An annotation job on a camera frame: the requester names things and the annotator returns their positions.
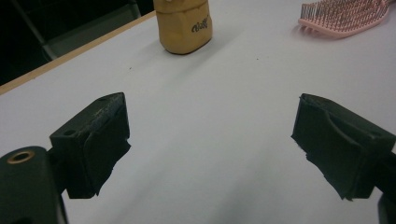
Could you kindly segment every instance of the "metal bolt hole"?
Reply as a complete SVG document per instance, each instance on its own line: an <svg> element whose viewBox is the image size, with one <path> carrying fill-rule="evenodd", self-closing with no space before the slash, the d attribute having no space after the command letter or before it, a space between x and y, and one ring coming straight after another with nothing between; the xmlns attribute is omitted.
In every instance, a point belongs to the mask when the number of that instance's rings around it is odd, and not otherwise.
<svg viewBox="0 0 396 224"><path fill-rule="evenodd" d="M22 151L22 152L12 155L10 158L8 158L7 162L9 164L22 163L22 162L29 161L30 159L32 159L34 155L35 155L35 153L33 151L30 151L30 150Z"/></svg>

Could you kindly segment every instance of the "yellow bottle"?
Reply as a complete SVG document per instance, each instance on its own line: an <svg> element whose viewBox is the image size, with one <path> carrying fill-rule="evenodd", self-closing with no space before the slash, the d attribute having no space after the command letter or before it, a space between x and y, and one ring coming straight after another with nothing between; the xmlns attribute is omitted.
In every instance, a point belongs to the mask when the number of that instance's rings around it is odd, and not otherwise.
<svg viewBox="0 0 396 224"><path fill-rule="evenodd" d="M191 53L213 35L207 0L154 0L160 42L171 53Z"/></svg>

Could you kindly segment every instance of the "white table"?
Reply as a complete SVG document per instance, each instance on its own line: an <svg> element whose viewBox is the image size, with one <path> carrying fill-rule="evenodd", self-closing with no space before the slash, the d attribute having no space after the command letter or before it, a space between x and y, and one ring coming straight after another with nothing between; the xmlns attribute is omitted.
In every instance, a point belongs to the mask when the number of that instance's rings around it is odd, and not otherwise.
<svg viewBox="0 0 396 224"><path fill-rule="evenodd" d="M303 92L396 133L396 7L333 40L300 29L301 3L210 0L214 36L193 54L166 52L147 17L41 68L0 95L0 156L51 148L78 111L123 91L132 148L99 197L64 193L70 223L378 223L381 192L342 201L290 135Z"/></svg>

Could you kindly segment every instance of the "pink hairbrush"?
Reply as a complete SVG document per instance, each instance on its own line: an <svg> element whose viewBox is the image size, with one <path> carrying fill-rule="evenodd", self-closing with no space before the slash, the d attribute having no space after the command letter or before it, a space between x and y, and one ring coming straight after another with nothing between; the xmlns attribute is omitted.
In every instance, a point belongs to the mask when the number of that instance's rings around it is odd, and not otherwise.
<svg viewBox="0 0 396 224"><path fill-rule="evenodd" d="M298 22L325 35L343 38L378 25L392 0L322 0L303 4Z"/></svg>

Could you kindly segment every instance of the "wooden table edge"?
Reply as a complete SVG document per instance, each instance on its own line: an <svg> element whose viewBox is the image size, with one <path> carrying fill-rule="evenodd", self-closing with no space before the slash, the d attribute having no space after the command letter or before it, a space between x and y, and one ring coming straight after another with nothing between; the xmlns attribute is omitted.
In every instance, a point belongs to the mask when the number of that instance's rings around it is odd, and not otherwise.
<svg viewBox="0 0 396 224"><path fill-rule="evenodd" d="M108 39L110 39L110 38L112 38L112 37L114 37L116 35L119 35L122 32L124 32L126 30L129 30L132 27L136 26L137 24L139 24L139 23L141 23L143 21L146 21L146 20L148 20L148 19L150 19L150 18L152 18L154 16L155 16L155 11L152 11L149 14L146 14L146 15L144 15L144 16L142 16L142 17L140 17L140 18L138 18L138 19L136 19L134 21L131 21L131 22L121 26L120 28L118 28L118 29L106 34L106 35L102 35L101 37L93 40L92 42L90 42L90 43L88 43L88 44L86 44L86 45L84 45L84 46L82 46L82 47L80 47L78 49L74 49L74 50L70 51L69 53L65 54L64 56L55 59L54 61L46 63L46 64L38 67L37 69L25 74L25 75L22 75L20 77L15 78L12 81L9 81L8 83L0 86L0 95L6 93L8 91L11 91L11 90L19 87L20 85L22 85L22 84L24 84L24 83L26 83L26 82L28 82L28 81L30 81L32 79L35 79L36 77L39 77L40 75L48 72L49 70L51 70L51 69L53 69L53 68L55 68L55 67L57 67L57 66L59 66L59 65L61 65L63 63L66 63L67 61L77 57L79 54L81 54L81 53L83 53L83 52L85 52L85 51L87 51L89 49L92 49L92 48L102 44L103 42L107 41Z"/></svg>

